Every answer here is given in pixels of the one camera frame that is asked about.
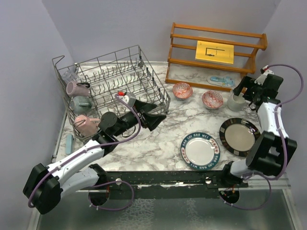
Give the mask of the white speckled mug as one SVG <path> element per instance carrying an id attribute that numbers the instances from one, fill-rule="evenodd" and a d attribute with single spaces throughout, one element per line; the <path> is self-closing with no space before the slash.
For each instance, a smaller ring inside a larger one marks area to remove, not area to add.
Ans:
<path id="1" fill-rule="evenodd" d="M 246 100 L 243 96 L 243 93 L 236 96 L 234 95 L 233 90 L 231 90 L 227 100 L 227 107 L 234 112 L 241 111 L 246 105 Z"/>

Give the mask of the pink mug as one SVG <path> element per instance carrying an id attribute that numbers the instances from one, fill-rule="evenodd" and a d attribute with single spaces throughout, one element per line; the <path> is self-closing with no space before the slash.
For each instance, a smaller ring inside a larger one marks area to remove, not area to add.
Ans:
<path id="1" fill-rule="evenodd" d="M 99 118 L 90 118 L 85 115 L 79 115 L 74 120 L 74 127 L 84 137 L 89 137 L 98 132 Z"/>

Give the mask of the grey-green ceramic mug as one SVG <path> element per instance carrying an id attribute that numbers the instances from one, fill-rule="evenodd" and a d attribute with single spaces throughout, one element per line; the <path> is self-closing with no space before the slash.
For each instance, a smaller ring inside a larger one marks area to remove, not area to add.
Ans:
<path id="1" fill-rule="evenodd" d="M 92 102 L 89 97 L 76 96 L 70 102 L 71 110 L 76 114 L 86 114 L 92 109 Z"/>

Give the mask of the purple glass mug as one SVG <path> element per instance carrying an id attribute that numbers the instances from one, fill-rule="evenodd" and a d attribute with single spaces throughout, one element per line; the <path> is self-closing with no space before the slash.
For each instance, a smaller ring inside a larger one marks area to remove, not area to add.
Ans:
<path id="1" fill-rule="evenodd" d="M 66 93 L 70 97 L 89 96 L 90 84 L 87 82 L 70 81 L 66 86 Z"/>

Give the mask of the clear octagonal glass tumbler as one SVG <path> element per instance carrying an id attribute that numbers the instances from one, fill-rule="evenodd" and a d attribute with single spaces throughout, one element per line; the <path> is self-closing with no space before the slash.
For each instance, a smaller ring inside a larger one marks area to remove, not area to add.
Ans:
<path id="1" fill-rule="evenodd" d="M 62 80 L 66 84 L 68 84 L 71 81 L 79 81 L 80 78 L 79 78 L 79 76 L 74 71 L 67 70 L 66 72 L 63 73 Z"/>

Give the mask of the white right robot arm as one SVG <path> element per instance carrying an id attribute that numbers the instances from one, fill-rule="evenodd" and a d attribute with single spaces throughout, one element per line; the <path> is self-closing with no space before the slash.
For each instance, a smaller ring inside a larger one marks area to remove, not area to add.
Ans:
<path id="1" fill-rule="evenodd" d="M 283 127 L 281 101 L 276 98 L 282 82 L 282 77 L 270 73 L 257 79 L 244 76 L 233 89 L 235 96 L 246 89 L 243 98 L 255 106 L 262 133 L 245 160 L 231 161 L 224 166 L 220 176 L 223 186 L 241 184 L 253 174 L 260 174 L 268 180 L 277 180 L 283 175 L 297 142 L 289 138 Z"/>

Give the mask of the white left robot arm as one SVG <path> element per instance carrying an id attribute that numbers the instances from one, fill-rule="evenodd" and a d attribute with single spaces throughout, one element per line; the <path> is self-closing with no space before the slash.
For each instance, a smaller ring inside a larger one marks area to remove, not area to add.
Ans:
<path id="1" fill-rule="evenodd" d="M 113 112 L 104 113 L 97 134 L 79 150 L 48 166 L 39 163 L 33 167 L 23 189 L 30 208 L 46 214 L 65 195 L 84 188 L 106 188 L 112 182 L 93 162 L 111 153 L 117 145 L 135 138 L 141 128 L 153 131 L 166 119 L 164 114 L 150 113 L 157 107 L 153 103 L 136 100 L 132 106 L 126 102 L 123 105 L 129 112 L 121 117 Z"/>

